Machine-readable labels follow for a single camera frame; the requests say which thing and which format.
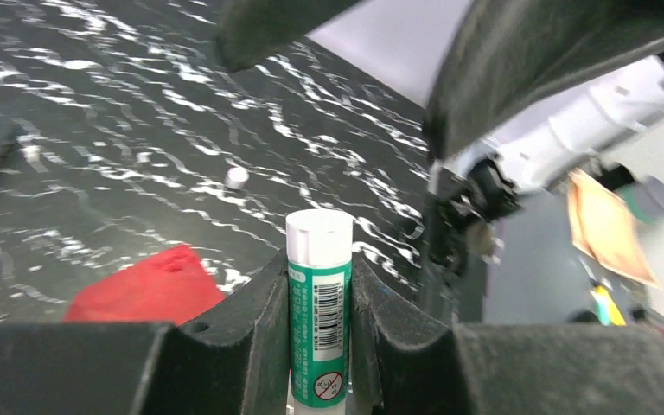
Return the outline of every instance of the green label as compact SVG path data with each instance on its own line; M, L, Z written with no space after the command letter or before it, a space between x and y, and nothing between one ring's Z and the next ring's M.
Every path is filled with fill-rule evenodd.
M291 390L310 408L337 405L348 391L352 262L327 269L289 263Z

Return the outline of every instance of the white barcode label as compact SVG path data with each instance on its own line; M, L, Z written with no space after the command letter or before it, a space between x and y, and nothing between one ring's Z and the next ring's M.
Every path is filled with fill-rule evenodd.
M342 318L345 310L345 274L315 276L312 284L314 360L342 356Z

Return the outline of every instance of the marble tabletop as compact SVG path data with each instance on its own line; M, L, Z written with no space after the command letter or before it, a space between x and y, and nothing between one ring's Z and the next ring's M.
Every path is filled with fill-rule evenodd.
M220 0L0 0L0 322L59 321L82 288L191 245L225 292L284 246L284 217L338 208L410 295L421 110L309 42L229 75ZM229 194L232 166L251 177Z

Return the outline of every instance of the green glue stick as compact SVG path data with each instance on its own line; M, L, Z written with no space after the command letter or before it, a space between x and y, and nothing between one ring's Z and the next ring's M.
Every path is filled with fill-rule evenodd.
M295 415L345 413L353 224L328 209L286 217Z

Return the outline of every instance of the warning icon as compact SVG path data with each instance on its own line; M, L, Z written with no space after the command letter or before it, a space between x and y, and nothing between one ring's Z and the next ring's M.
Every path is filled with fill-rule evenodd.
M342 392L342 373L330 372L316 378L314 393L321 400L332 400Z

